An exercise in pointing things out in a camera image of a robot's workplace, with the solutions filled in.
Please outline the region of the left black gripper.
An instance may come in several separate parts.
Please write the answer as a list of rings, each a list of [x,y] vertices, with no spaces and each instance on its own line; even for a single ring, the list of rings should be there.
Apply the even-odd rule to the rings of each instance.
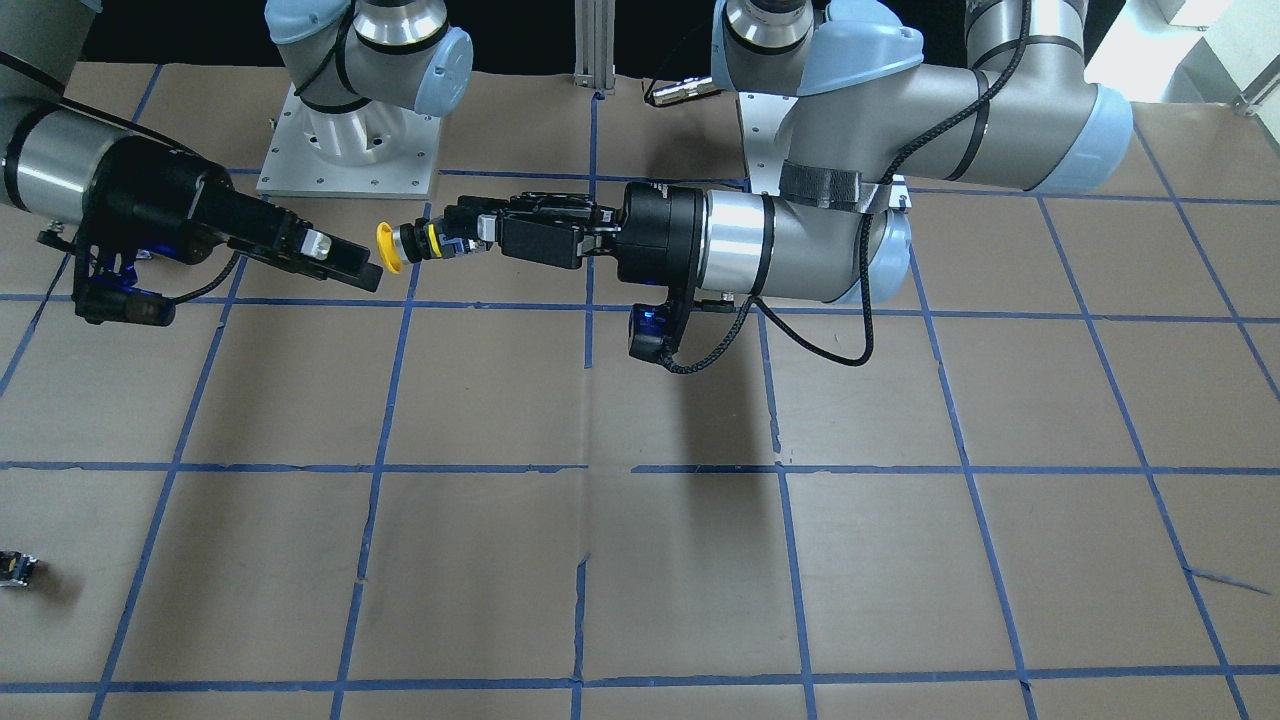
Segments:
[[[579,269],[588,256],[612,256],[620,281],[690,286],[707,209],[703,190],[628,183],[622,208],[579,193],[521,193],[511,199],[460,196],[443,211],[440,259],[488,252]]]

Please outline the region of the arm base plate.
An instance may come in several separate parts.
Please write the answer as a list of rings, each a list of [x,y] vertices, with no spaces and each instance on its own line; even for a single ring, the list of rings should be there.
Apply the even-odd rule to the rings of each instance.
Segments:
[[[439,117],[384,102],[324,114],[306,106],[289,88],[257,192],[275,199],[425,200],[442,126]]]
[[[788,96],[739,94],[742,149],[754,193],[787,195],[795,204],[872,215],[910,210],[908,187],[900,176],[886,183],[881,174],[864,177],[858,170],[787,163],[795,102]]]

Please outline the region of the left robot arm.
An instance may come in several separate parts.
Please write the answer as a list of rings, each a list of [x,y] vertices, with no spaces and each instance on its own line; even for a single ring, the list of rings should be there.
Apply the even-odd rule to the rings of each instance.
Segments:
[[[1085,81],[1084,1],[970,1],[966,65],[924,59],[924,37],[878,1],[719,1],[712,78],[794,100],[764,193],[631,183],[618,209],[582,196],[462,196],[447,240],[576,269],[616,260],[622,282],[849,302],[891,295],[908,265],[897,174],[1006,190],[1087,192],[1130,143],[1133,111]]]

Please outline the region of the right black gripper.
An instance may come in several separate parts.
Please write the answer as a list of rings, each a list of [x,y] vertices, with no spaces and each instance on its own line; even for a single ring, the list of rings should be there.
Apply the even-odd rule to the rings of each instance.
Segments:
[[[102,155],[84,197],[84,228],[104,252],[147,249],[196,265],[228,243],[294,274],[370,293],[383,274],[365,246],[301,225],[294,213],[241,193],[216,163],[140,136]]]

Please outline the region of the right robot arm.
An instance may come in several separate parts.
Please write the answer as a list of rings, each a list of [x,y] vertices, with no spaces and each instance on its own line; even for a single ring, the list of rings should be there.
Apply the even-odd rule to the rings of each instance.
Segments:
[[[145,304],[140,252],[186,265],[219,246],[283,272],[372,292],[370,252],[293,211],[239,192],[227,168],[132,122],[65,96],[99,1],[3,4],[3,201],[76,228],[49,247],[76,260],[74,299]]]

